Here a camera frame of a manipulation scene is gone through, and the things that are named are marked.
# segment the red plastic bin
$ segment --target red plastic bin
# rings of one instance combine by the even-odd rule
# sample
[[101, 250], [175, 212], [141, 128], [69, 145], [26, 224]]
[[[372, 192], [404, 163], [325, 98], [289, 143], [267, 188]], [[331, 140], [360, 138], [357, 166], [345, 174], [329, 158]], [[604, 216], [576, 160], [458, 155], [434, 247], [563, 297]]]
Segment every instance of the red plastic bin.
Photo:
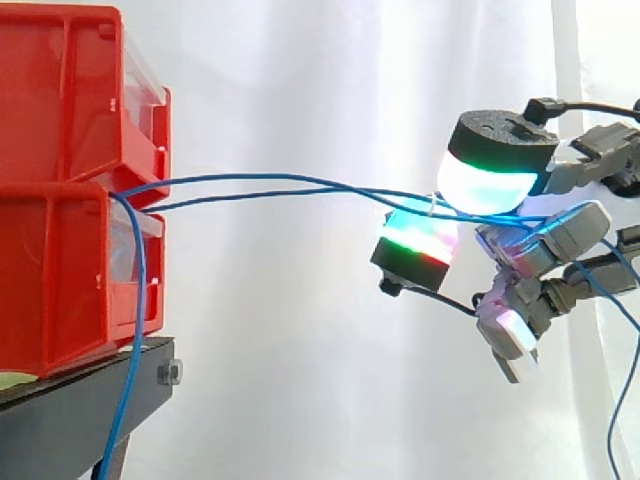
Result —
[[2, 182], [95, 180], [121, 192], [169, 178], [170, 93], [117, 9], [0, 2], [0, 46]]
[[[164, 221], [138, 214], [145, 333], [162, 328]], [[131, 224], [95, 183], [0, 186], [0, 371], [47, 377], [114, 353], [135, 329]]]

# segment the white curtain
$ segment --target white curtain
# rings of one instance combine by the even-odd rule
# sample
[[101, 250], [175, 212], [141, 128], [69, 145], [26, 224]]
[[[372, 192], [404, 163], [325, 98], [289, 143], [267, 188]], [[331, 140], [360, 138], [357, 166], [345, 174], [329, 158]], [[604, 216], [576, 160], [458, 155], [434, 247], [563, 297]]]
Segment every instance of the white curtain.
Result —
[[[545, 95], [633, 96], [634, 66], [624, 61], [616, 66], [631, 97], [610, 90], [619, 78], [609, 78], [607, 53], [590, 35], [602, 35], [602, 22], [624, 34], [617, 16], [585, 13], [595, 2], [116, 3], [173, 90], [175, 176], [295, 172], [426, 193], [464, 110], [519, 110]], [[598, 72], [589, 91], [585, 49]], [[558, 128], [577, 134], [580, 120]], [[530, 208], [555, 211], [592, 194]], [[632, 344], [628, 329], [613, 331], [619, 315], [598, 305], [611, 324], [607, 345], [626, 349], [620, 358], [609, 360], [586, 305], [543, 337], [538, 375], [509, 385], [471, 319], [378, 291], [368, 260], [384, 213], [327, 195], [167, 215], [163, 333], [177, 338], [184, 383], [133, 435], [125, 479], [611, 478], [608, 382], [617, 393]], [[494, 267], [472, 229], [463, 237], [442, 291], [469, 302]]]

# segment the black cable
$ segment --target black cable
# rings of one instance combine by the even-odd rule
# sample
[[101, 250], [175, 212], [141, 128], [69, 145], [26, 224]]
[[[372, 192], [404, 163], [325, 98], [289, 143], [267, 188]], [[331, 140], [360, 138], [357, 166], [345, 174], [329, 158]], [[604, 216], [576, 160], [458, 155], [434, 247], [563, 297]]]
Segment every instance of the black cable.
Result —
[[567, 102], [565, 104], [565, 111], [568, 112], [569, 110], [586, 110], [590, 112], [609, 113], [611, 115], [633, 118], [636, 121], [640, 121], [640, 112], [630, 108], [608, 105], [606, 103]]
[[586, 110], [590, 112], [608, 113], [621, 117], [633, 118], [640, 122], [640, 100], [633, 109], [596, 102], [565, 102], [555, 98], [532, 98], [527, 103], [522, 116], [525, 120], [544, 126], [548, 120], [557, 118], [569, 110]]
[[473, 297], [471, 297], [471, 303], [473, 304], [473, 308], [475, 309], [478, 308], [478, 305], [480, 304], [484, 296], [485, 294], [480, 292], [473, 294]]
[[434, 300], [438, 300], [450, 307], [455, 308], [456, 310], [464, 313], [465, 315], [469, 315], [470, 317], [476, 316], [476, 311], [473, 308], [469, 308], [466, 305], [461, 304], [460, 302], [456, 302], [455, 300], [445, 297], [441, 293], [432, 292], [431, 290], [427, 290], [426, 288], [421, 287], [411, 287], [406, 288], [405, 290], [409, 290], [410, 292], [419, 293], [420, 295], [424, 295], [425, 297], [433, 298]]

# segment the black cylindrical cap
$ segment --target black cylindrical cap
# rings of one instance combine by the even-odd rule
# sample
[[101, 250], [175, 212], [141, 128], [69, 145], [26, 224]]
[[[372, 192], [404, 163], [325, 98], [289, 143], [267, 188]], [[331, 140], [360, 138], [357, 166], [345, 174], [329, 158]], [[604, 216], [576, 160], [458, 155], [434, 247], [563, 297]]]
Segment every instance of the black cylindrical cap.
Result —
[[[417, 285], [433, 292], [438, 291], [449, 271], [449, 265], [446, 263], [429, 257], [425, 253], [414, 252], [384, 237], [378, 241], [371, 256], [371, 263], [398, 279], [398, 282], [393, 283], [403, 281], [404, 286]], [[381, 284], [380, 287], [389, 288], [389, 282]]]
[[449, 141], [458, 160], [499, 173], [543, 173], [557, 146], [556, 135], [504, 110], [463, 113]]

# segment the led light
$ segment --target led light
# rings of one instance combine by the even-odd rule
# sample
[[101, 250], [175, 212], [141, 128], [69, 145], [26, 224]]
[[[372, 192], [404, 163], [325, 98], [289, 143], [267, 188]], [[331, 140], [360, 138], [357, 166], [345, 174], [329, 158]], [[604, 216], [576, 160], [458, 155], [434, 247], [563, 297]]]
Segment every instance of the led light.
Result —
[[[431, 202], [417, 199], [407, 201], [404, 206], [422, 211], [429, 211], [432, 207]], [[440, 205], [434, 206], [433, 213], [456, 215], [453, 210]], [[458, 225], [455, 220], [394, 210], [382, 230], [382, 237], [449, 265], [458, 243]]]
[[495, 215], [520, 205], [537, 178], [536, 173], [481, 170], [447, 152], [438, 171], [438, 188], [456, 210], [472, 215]]

